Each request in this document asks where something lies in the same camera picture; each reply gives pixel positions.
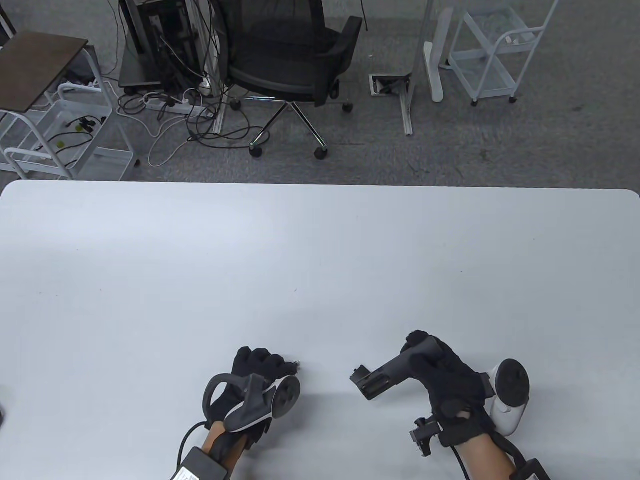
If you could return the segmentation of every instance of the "white metal cart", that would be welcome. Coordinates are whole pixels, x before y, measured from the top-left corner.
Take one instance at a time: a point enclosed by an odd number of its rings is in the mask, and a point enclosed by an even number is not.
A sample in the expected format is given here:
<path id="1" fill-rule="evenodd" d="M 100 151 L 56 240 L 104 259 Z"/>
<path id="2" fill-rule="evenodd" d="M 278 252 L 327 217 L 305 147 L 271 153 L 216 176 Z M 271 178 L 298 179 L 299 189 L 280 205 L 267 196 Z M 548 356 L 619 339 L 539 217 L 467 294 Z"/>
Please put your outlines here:
<path id="1" fill-rule="evenodd" d="M 67 179 L 122 180 L 135 165 L 136 153 L 116 115 L 100 70 L 77 38 L 24 32 L 0 51 L 0 65 L 8 75 L 0 79 L 0 169 L 27 179 L 29 172 L 44 172 Z M 45 111 L 32 105 L 78 54 L 88 60 L 100 88 L 63 83 L 59 100 Z M 97 93 L 106 105 L 68 100 L 70 90 Z M 76 120 L 91 119 L 92 132 L 68 147 L 57 147 L 55 138 L 75 133 Z M 107 130 L 115 126 L 128 150 L 100 147 Z"/>
<path id="2" fill-rule="evenodd" d="M 554 0 L 540 27 L 530 28 L 516 11 L 507 4 L 468 10 L 460 19 L 456 36 L 451 45 L 449 64 L 477 106 L 478 99 L 509 96 L 510 103 L 517 101 L 516 92 L 529 68 L 533 54 L 544 35 L 559 0 Z M 456 51 L 456 44 L 463 25 L 477 38 L 480 49 Z M 498 55 L 529 52 L 517 80 L 502 64 Z"/>

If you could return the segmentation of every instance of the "white wire rack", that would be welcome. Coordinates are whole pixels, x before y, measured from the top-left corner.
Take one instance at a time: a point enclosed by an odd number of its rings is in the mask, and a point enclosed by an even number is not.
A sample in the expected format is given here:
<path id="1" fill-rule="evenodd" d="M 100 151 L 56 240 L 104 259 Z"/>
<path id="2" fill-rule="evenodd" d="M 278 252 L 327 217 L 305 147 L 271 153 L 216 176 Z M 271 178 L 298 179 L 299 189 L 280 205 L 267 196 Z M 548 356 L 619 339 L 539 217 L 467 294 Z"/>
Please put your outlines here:
<path id="1" fill-rule="evenodd" d="M 559 0 L 554 0 L 551 9 L 540 27 L 529 27 L 507 3 L 477 10 L 467 10 L 460 22 L 451 46 L 449 64 L 477 106 L 479 99 L 509 96 L 516 102 L 516 92 L 529 68 L 533 54 L 544 35 Z M 481 48 L 456 51 L 463 25 L 473 33 Z M 514 79 L 498 55 L 528 52 L 529 55 Z"/>
<path id="2" fill-rule="evenodd" d="M 6 114 L 0 123 L 0 170 L 16 172 L 22 179 L 29 178 L 29 172 L 44 172 L 77 180 L 122 180 L 131 171 L 135 150 L 116 115 L 98 66 L 86 50 L 82 50 L 82 54 L 88 60 L 99 88 L 63 83 L 58 86 L 59 100 L 53 101 L 50 95 L 47 96 L 49 107 L 46 110 L 30 109 L 25 113 L 0 110 L 0 114 Z M 65 94 L 71 90 L 99 93 L 106 105 L 68 100 Z M 96 120 L 93 132 L 86 133 L 85 138 L 90 141 L 82 143 L 82 136 L 74 134 L 74 120 L 85 117 Z M 128 150 L 99 146 L 112 125 L 120 131 Z M 57 147 L 52 138 L 65 135 L 78 137 L 80 141 L 70 140 L 69 148 Z"/>

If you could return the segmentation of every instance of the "mesh chair back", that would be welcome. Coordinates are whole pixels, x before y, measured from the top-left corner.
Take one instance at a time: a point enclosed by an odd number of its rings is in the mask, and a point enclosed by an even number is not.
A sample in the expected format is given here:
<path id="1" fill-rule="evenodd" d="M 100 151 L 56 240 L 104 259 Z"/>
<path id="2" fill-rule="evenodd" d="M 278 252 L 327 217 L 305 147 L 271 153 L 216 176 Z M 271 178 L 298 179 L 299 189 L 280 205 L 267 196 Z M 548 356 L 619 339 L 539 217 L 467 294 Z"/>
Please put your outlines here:
<path id="1" fill-rule="evenodd" d="M 258 48 L 269 57 L 296 54 L 308 56 L 309 49 L 323 52 L 327 45 L 322 0 L 211 0 L 216 18 L 214 28 L 221 43 L 221 73 L 234 53 Z"/>

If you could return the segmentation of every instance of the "chair base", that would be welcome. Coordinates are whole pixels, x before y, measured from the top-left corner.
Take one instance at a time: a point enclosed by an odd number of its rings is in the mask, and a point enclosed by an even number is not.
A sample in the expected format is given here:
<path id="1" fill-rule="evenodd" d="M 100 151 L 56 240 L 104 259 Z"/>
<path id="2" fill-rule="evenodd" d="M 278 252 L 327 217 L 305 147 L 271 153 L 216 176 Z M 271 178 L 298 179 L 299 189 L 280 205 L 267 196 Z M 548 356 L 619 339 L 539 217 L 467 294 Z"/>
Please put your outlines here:
<path id="1" fill-rule="evenodd" d="M 316 141 L 320 144 L 320 147 L 316 149 L 314 155 L 318 160 L 323 160 L 326 158 L 328 153 L 328 147 L 324 139 L 320 136 L 316 128 L 309 122 L 309 119 L 302 112 L 300 107 L 295 102 L 286 102 L 284 100 L 278 100 L 272 97 L 246 97 L 244 100 L 254 100 L 259 102 L 277 102 L 281 103 L 280 109 L 271 117 L 271 119 L 267 122 L 267 124 L 260 130 L 260 133 L 256 136 L 255 139 L 249 144 L 249 152 L 254 158 L 258 158 L 262 155 L 262 149 L 260 148 L 260 140 L 263 136 L 269 131 L 271 126 L 280 118 L 280 115 L 291 108 L 296 114 L 299 116 L 300 120 L 307 126 L 307 129 L 311 132 L 311 135 L 314 136 Z"/>

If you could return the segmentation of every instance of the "black glove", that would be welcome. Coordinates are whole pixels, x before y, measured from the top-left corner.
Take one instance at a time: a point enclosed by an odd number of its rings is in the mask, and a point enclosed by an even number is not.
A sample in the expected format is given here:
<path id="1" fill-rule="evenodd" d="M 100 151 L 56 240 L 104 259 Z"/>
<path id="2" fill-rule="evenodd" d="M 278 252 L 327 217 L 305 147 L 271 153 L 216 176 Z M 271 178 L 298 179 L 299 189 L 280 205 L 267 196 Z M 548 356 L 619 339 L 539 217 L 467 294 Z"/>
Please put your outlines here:
<path id="1" fill-rule="evenodd" d="M 280 355 L 272 355 L 266 348 L 257 348 L 251 351 L 249 347 L 242 347 L 236 354 L 231 373 L 239 377 L 255 373 L 272 383 L 278 378 L 298 373 L 298 364 L 285 362 Z M 223 421 L 229 411 L 242 401 L 244 401 L 244 395 L 241 390 L 234 385 L 227 384 L 220 398 L 215 400 L 206 411 L 206 428 L 210 429 L 213 422 Z M 267 433 L 270 425 L 271 419 L 268 419 L 243 431 L 242 434 L 249 439 L 247 447 L 249 448 L 260 440 L 263 434 Z"/>
<path id="2" fill-rule="evenodd" d="M 421 330 L 409 334 L 402 352 L 428 336 Z M 412 378 L 419 380 L 429 392 L 433 415 L 442 428 L 440 443 L 450 447 L 493 432 L 495 425 L 484 409 L 487 392 L 482 377 L 460 360 L 446 343 L 436 340 L 444 352 L 441 359 L 432 363 L 424 355 L 413 355 L 409 362 Z M 460 414 L 470 418 L 461 418 Z"/>

